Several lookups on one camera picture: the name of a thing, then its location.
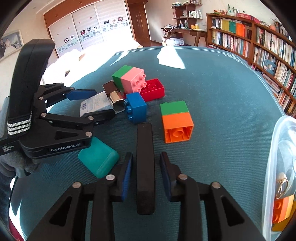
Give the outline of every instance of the teal tablecloth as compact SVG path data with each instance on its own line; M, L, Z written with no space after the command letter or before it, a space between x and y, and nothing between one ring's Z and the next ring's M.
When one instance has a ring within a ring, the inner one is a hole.
M130 65L144 69L147 80L158 78L165 87L164 98L147 103L147 121L152 123L154 135L156 211L148 216L136 213L133 170L128 198L124 203L114 204L116 240L177 240L179 203L169 203L165 197L159 168L162 151L196 181L207 184L219 181L261 229L271 137L283 111L261 77L236 55L207 48L175 47L163 49L165 55L158 59L161 49L131 50L115 62L121 55L117 53L95 72L73 84L76 89L94 88L101 92L102 84L110 81L115 71ZM192 138L187 142L165 144L159 104L178 100L187 103L192 116ZM79 116L79 107L80 101L65 100L56 104L51 112ZM136 130L137 126L127 120L126 114L120 113L108 124L95 127L94 135L115 149L122 160L126 152L136 156ZM26 237L73 182L96 181L77 155L78 151L48 158L36 173L17 181L12 208L15 214L19 209ZM203 221L206 235L205 217ZM89 237L89 226L86 236Z

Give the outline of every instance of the picture frame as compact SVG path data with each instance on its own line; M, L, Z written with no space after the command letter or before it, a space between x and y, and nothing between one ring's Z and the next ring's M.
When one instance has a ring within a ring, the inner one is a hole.
M19 51L24 45L20 30L5 34L0 42L0 62Z

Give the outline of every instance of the orange block in container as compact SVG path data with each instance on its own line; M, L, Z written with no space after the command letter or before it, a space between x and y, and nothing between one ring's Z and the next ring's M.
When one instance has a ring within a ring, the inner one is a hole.
M189 112L163 115L162 118L165 143L190 140L194 124Z
M290 216L293 201L294 195L274 200L274 212L272 214L272 223L279 223Z

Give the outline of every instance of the green and pink block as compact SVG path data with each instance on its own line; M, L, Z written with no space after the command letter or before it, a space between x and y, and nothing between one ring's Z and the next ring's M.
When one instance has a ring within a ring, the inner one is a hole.
M141 89L147 85L144 70L128 65L122 66L112 75L112 78L117 88L124 90L126 94L140 93Z

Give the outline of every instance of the gloved hand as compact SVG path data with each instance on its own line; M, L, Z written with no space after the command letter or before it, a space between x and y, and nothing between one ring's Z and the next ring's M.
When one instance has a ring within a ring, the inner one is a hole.
M32 173L38 165L38 160L33 161L21 151L13 151L0 156L0 172L7 177L15 177L16 168Z

